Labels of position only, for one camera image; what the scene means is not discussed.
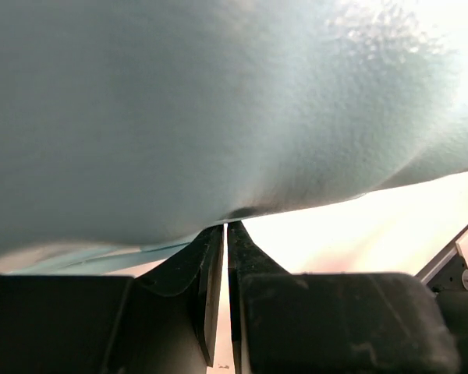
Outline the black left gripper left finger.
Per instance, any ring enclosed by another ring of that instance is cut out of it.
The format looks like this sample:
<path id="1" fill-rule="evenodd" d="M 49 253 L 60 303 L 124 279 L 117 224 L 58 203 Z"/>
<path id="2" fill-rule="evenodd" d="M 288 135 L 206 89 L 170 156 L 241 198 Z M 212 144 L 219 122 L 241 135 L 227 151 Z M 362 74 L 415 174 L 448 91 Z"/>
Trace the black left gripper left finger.
<path id="1" fill-rule="evenodd" d="M 0 373 L 204 373 L 223 229 L 139 277 L 0 276 Z"/>

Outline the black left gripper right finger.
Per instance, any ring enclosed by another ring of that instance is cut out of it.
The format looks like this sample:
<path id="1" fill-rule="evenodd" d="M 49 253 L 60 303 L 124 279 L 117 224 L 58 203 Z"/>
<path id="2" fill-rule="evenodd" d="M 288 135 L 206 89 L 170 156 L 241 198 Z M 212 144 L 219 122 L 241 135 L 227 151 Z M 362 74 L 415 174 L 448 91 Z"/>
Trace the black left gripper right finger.
<path id="1" fill-rule="evenodd" d="M 405 273 L 292 274 L 240 222 L 228 271 L 238 373 L 457 373 L 434 296 Z"/>

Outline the light blue suitcase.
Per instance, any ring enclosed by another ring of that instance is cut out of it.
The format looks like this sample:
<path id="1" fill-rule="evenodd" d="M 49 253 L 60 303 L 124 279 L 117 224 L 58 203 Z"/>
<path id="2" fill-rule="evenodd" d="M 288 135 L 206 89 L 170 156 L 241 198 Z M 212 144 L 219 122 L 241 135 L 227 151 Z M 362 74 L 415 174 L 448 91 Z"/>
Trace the light blue suitcase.
<path id="1" fill-rule="evenodd" d="M 468 1 L 0 1 L 0 273 L 468 171 Z"/>

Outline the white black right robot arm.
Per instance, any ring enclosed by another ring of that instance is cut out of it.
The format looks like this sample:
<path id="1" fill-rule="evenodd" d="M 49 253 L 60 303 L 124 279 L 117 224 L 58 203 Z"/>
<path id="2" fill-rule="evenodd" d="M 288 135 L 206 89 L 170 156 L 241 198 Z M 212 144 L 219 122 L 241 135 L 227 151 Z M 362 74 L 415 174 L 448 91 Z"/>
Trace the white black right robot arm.
<path id="1" fill-rule="evenodd" d="M 445 324 L 456 339 L 461 373 L 468 373 L 468 291 L 441 291 L 436 296 Z"/>

